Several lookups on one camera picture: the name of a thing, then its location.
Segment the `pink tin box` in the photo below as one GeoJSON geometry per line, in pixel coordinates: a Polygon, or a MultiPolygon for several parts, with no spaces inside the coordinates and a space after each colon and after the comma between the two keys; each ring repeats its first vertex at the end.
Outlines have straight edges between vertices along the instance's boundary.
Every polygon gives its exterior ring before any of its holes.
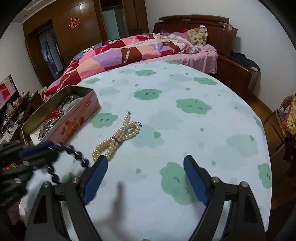
{"type": "Polygon", "coordinates": [[[36,146],[44,142],[68,142],[100,109],[91,88],[67,85],[55,93],[23,124],[24,142],[36,146]]]}

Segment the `cluttered side shelf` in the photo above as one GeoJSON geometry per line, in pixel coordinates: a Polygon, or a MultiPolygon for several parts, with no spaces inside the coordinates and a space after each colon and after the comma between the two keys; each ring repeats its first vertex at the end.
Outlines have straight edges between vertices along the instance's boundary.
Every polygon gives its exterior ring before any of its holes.
{"type": "Polygon", "coordinates": [[[1,143],[24,142],[22,125],[44,103],[40,93],[19,92],[9,75],[1,81],[1,143]]]}

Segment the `cloud pattern tablecloth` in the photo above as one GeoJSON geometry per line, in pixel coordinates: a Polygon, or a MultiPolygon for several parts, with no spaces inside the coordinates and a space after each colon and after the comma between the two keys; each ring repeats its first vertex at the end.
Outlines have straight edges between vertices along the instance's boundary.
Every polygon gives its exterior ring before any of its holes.
{"type": "Polygon", "coordinates": [[[205,205],[186,177],[191,155],[225,183],[247,182],[268,228],[272,175],[266,135],[252,108],[226,85],[172,61],[130,64],[67,86],[66,115],[42,130],[52,104],[23,126],[31,144],[66,142],[91,159],[127,114],[142,126],[119,145],[86,206],[103,240],[188,240],[205,205]]]}

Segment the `wicker chair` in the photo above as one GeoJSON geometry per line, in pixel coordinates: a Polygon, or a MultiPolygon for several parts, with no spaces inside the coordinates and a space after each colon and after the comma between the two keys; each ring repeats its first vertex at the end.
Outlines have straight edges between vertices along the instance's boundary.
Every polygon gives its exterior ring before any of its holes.
{"type": "Polygon", "coordinates": [[[276,109],[264,120],[263,126],[266,123],[269,123],[281,141],[281,144],[276,148],[270,159],[273,160],[281,151],[285,150],[284,159],[289,162],[293,157],[295,157],[295,138],[291,134],[287,133],[282,125],[285,114],[288,112],[288,108],[284,110],[281,108],[281,105],[279,109],[276,109]]]}

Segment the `patchwork quilt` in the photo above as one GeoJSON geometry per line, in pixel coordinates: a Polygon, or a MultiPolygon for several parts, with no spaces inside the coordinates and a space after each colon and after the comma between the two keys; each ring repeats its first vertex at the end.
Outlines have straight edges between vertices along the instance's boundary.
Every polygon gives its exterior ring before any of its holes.
{"type": "Polygon", "coordinates": [[[76,85],[95,74],[106,72],[142,60],[174,54],[196,54],[199,48],[175,34],[141,34],[120,39],[91,49],[74,60],[63,75],[45,92],[46,100],[67,85],[76,85]]]}

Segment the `colourful patterned cushion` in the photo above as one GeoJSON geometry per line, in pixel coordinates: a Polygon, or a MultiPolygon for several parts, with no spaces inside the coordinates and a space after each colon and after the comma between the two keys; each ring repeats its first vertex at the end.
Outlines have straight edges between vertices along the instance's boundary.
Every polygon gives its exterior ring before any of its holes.
{"type": "Polygon", "coordinates": [[[286,110],[288,108],[288,112],[285,114],[282,125],[287,131],[287,133],[291,134],[294,138],[296,135],[295,129],[295,115],[296,115],[296,100],[295,95],[290,95],[284,99],[282,102],[281,108],[286,110]]]}

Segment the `wooden nightstand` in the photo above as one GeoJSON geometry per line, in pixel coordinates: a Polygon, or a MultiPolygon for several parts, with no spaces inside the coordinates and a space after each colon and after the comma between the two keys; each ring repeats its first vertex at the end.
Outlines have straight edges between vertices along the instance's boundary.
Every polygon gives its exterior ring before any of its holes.
{"type": "Polygon", "coordinates": [[[260,71],[249,69],[223,55],[218,56],[216,79],[239,96],[254,92],[260,71]]]}

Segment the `brown wooden wardrobe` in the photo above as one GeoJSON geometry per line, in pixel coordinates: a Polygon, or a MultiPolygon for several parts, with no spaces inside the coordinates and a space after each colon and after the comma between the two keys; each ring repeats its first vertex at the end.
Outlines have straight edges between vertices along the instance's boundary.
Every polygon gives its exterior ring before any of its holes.
{"type": "Polygon", "coordinates": [[[23,23],[27,51],[42,87],[61,77],[79,52],[149,30],[144,1],[40,1],[23,23]],[[80,25],[69,27],[70,18],[80,25]]]}

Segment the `pink bed sheet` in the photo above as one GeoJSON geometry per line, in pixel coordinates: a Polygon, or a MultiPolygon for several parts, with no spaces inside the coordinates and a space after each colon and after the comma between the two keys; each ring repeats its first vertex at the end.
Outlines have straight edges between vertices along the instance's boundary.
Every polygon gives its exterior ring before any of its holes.
{"type": "Polygon", "coordinates": [[[216,49],[210,44],[205,44],[204,46],[199,46],[198,48],[200,49],[200,52],[196,54],[174,54],[154,59],[142,60],[140,63],[172,61],[192,67],[206,74],[216,74],[219,56],[216,49]]]}

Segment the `dark clothes on nightstand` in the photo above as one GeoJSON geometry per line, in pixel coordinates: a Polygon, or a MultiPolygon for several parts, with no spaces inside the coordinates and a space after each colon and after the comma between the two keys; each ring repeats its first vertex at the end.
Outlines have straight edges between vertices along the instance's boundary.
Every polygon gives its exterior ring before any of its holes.
{"type": "Polygon", "coordinates": [[[233,52],[230,55],[230,59],[232,59],[233,61],[243,65],[244,67],[247,67],[253,71],[259,72],[260,71],[260,67],[257,65],[256,62],[254,62],[253,60],[248,59],[244,54],[242,53],[235,53],[233,52]]]}

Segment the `red double happiness decal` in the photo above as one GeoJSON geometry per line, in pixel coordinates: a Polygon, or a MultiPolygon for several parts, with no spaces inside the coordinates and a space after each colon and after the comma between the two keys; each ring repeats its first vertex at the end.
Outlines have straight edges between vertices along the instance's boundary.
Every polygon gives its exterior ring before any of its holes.
{"type": "Polygon", "coordinates": [[[79,18],[70,18],[70,24],[69,27],[71,28],[76,28],[80,25],[80,20],[79,18]]]}

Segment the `floral pillow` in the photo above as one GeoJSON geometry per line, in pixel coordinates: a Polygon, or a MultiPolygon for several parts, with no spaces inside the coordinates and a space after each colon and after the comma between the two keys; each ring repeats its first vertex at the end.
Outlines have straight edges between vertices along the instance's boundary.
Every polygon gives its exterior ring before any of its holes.
{"type": "Polygon", "coordinates": [[[186,33],[189,35],[192,45],[203,46],[207,42],[208,30],[204,25],[187,30],[186,33]]]}

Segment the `wooden headboard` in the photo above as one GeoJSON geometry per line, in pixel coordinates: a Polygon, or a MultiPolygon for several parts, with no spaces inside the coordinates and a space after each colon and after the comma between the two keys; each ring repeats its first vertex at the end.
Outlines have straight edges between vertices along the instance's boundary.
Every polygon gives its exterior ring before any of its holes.
{"type": "Polygon", "coordinates": [[[229,23],[229,18],[211,15],[163,16],[154,24],[153,32],[180,32],[200,25],[208,30],[207,43],[212,45],[218,54],[229,57],[233,52],[237,35],[237,28],[229,23]]]}

